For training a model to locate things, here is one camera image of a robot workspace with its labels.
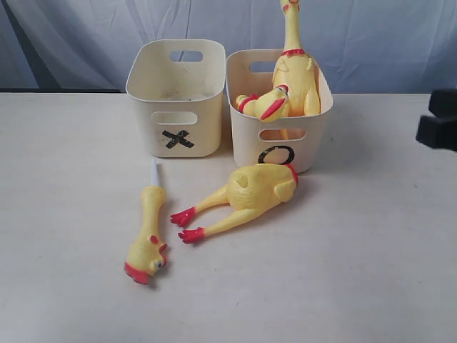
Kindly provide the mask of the yellow rubber chicken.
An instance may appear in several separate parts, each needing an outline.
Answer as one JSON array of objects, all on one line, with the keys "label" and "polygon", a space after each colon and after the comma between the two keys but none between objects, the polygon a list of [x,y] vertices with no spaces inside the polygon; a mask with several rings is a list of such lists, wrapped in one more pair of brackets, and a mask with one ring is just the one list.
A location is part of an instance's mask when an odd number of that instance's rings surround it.
[{"label": "yellow rubber chicken", "polygon": [[281,8],[285,18],[285,43],[273,71],[273,86],[288,87],[289,116],[315,116],[321,113],[317,64],[301,44],[300,2],[284,0]]},{"label": "yellow rubber chicken", "polygon": [[288,87],[280,84],[261,96],[239,95],[235,104],[240,113],[256,117],[261,122],[269,123],[286,118],[290,110]]}]

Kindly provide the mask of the detached chicken head with tube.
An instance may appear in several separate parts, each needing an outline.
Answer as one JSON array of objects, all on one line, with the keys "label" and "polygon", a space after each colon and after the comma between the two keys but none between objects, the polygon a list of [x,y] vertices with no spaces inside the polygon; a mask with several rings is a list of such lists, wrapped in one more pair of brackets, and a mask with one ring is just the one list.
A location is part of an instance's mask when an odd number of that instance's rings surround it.
[{"label": "detached chicken head with tube", "polygon": [[142,219],[139,235],[130,246],[124,271],[136,283],[148,284],[149,277],[167,264],[167,244],[159,231],[159,212],[166,201],[166,191],[159,181],[156,159],[151,159],[150,184],[141,192]]}]

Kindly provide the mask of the cream bin marked O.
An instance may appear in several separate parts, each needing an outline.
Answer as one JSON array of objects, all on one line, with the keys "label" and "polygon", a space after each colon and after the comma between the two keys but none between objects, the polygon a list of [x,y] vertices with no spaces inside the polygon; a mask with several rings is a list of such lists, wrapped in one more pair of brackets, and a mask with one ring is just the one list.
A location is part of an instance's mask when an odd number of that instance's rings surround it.
[{"label": "cream bin marked O", "polygon": [[274,64],[280,49],[237,51],[226,60],[226,88],[229,97],[233,155],[237,166],[255,163],[291,164],[298,172],[309,170],[323,139],[333,96],[322,71],[316,67],[321,114],[277,119],[265,123],[237,111],[238,95],[262,95],[272,90],[272,72],[259,72],[252,65]]}]

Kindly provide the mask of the headless yellow chicken body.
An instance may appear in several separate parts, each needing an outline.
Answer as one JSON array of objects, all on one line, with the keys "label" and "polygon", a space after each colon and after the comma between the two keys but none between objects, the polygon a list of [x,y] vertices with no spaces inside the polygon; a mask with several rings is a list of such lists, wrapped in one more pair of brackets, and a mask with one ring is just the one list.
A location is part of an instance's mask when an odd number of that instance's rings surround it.
[{"label": "headless yellow chicken body", "polygon": [[215,224],[178,233],[185,244],[220,234],[248,223],[279,204],[289,202],[298,187],[298,175],[290,164],[254,164],[231,173],[228,181],[197,205],[171,215],[171,223],[185,227],[211,207],[230,205],[234,212]]}]

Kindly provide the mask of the cream bin marked X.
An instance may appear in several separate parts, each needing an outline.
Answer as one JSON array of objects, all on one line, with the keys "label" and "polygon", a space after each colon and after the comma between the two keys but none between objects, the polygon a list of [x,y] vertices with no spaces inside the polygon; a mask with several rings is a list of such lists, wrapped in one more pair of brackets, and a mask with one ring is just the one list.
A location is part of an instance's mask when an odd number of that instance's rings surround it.
[{"label": "cream bin marked X", "polygon": [[161,158],[213,154],[221,143],[226,51],[208,39],[143,45],[126,81],[148,153]]}]

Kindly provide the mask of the white backdrop curtain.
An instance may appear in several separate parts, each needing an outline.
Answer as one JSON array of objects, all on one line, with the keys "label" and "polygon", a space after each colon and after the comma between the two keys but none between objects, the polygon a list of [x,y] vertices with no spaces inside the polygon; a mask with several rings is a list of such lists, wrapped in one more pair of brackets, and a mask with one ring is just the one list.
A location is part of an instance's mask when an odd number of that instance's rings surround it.
[{"label": "white backdrop curtain", "polygon": [[[304,49],[336,93],[456,86],[454,1],[302,1]],[[279,48],[278,1],[3,1],[1,87],[122,89],[146,43]]]}]

